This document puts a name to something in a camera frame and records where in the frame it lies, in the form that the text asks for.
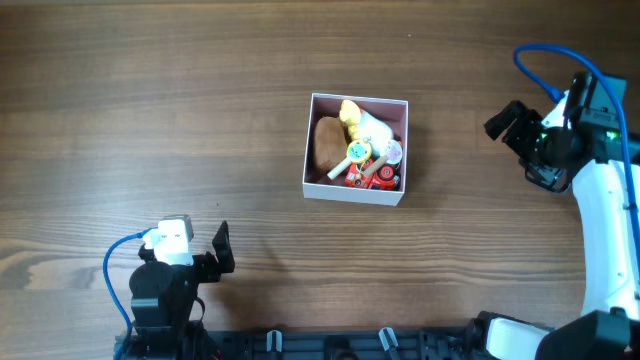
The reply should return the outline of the white rattle drum toy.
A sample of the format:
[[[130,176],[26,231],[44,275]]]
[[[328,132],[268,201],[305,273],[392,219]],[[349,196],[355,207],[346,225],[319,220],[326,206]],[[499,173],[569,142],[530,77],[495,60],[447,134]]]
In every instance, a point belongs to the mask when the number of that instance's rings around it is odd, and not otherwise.
[[[380,151],[380,156],[367,169],[365,169],[362,174],[365,177],[370,177],[385,165],[395,168],[400,164],[402,158],[402,144],[399,141],[390,139]]]

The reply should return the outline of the red toy fire truck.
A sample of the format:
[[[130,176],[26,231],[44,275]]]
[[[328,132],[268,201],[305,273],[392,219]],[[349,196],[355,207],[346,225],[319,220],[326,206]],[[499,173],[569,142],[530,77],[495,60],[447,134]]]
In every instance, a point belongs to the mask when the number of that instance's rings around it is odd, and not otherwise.
[[[400,176],[391,165],[384,165],[369,176],[364,172],[373,164],[368,159],[363,164],[352,164],[345,178],[345,185],[351,188],[395,191],[400,183]]]

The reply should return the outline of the white plush duck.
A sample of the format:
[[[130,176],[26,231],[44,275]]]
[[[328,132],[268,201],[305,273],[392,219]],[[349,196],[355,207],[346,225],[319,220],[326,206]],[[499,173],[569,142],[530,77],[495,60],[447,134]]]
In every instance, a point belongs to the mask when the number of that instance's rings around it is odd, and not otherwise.
[[[361,109],[351,100],[343,100],[339,119],[347,128],[352,140],[368,139],[372,154],[379,157],[388,141],[394,138],[393,130],[384,122]]]

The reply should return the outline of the yellow cat rattle drum toy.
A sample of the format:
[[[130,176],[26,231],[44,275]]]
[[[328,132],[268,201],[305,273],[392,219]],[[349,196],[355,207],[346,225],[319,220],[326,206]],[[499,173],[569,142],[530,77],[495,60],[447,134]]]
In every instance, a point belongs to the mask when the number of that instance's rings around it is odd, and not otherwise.
[[[352,164],[363,164],[371,157],[371,155],[372,147],[368,142],[364,140],[354,140],[347,146],[346,157],[331,169],[327,176],[331,180],[334,180]]]

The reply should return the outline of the brown plush toy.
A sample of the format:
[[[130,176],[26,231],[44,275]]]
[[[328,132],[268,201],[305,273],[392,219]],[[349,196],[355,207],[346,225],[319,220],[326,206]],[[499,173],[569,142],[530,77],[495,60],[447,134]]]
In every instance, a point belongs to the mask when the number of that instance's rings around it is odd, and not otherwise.
[[[327,173],[344,158],[347,142],[338,118],[322,117],[315,126],[313,135],[313,162],[316,170]]]

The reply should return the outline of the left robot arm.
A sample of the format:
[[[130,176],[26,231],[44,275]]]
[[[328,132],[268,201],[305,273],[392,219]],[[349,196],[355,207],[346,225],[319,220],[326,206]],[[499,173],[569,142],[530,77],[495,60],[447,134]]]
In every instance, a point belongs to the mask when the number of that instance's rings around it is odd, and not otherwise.
[[[202,304],[198,287],[216,283],[235,270],[229,227],[222,222],[213,250],[191,253],[193,228],[188,216],[163,218],[142,235],[138,255],[144,264],[130,277],[132,328],[116,359],[221,359],[219,346],[201,320],[190,318]]]

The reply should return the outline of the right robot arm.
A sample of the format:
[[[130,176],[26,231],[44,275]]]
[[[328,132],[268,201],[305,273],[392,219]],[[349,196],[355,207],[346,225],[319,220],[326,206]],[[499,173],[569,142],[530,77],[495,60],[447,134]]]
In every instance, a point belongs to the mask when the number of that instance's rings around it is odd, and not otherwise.
[[[531,183],[571,190],[578,204],[586,285],[581,315],[554,330],[481,312],[467,327],[472,359],[636,359],[639,356],[639,138],[624,139],[624,79],[575,74],[555,108],[541,116],[512,101],[485,125],[519,157]]]

